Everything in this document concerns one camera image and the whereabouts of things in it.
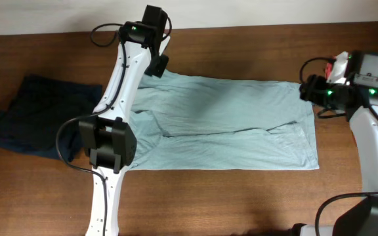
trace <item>brown wooden surface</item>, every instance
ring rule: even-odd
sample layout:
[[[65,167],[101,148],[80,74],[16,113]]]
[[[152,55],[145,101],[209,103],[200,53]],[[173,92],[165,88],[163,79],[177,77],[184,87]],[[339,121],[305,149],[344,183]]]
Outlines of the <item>brown wooden surface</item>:
[[[0,36],[0,109],[7,107],[25,73],[106,85],[117,49],[97,48],[88,35]],[[172,36],[169,70],[223,79],[297,82],[298,70],[309,58],[343,50],[378,51],[378,22],[182,29]],[[320,72],[322,66],[316,62],[311,68]],[[121,232],[230,235],[313,224],[324,200],[361,188],[348,123],[343,118],[316,121],[316,132],[320,170],[128,172],[120,202]],[[88,159],[80,155],[76,163],[88,166]],[[0,235],[84,235],[92,192],[88,174],[60,161],[0,149]],[[322,224],[332,224],[356,202],[334,203]]]

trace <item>white wall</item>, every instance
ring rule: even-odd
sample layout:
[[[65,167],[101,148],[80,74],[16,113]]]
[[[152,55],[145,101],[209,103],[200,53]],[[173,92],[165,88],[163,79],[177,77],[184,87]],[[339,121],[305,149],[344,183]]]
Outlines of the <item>white wall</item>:
[[[162,7],[174,28],[378,21],[378,0],[0,0],[0,35],[90,31]]]

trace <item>garment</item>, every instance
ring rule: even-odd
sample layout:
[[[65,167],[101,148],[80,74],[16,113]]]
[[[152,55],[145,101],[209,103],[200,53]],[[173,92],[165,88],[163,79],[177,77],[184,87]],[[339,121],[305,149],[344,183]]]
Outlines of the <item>garment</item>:
[[[0,148],[57,159],[54,141],[61,124],[92,113],[101,96],[101,85],[25,77],[8,110],[0,112]],[[77,124],[67,127],[62,153],[71,161],[81,147]]]
[[[144,76],[130,126],[133,170],[319,168],[312,104],[296,83]]]

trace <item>folded dark clothing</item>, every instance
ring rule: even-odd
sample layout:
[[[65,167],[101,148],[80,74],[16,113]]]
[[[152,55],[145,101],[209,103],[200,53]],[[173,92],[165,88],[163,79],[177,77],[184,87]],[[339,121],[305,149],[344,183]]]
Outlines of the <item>folded dark clothing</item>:
[[[25,77],[8,110],[0,113],[0,147],[57,158],[54,141],[61,124],[90,114],[101,96],[101,85]],[[62,153],[72,160],[81,148],[77,124],[67,127],[60,144]]]

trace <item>red component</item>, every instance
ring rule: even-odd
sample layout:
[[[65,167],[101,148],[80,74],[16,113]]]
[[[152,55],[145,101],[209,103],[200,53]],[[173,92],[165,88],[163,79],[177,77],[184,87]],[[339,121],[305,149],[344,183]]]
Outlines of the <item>red component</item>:
[[[333,65],[330,64],[330,63],[327,63],[326,68],[325,68],[325,78],[326,79],[329,78],[329,75],[331,75],[332,69],[333,69]]]

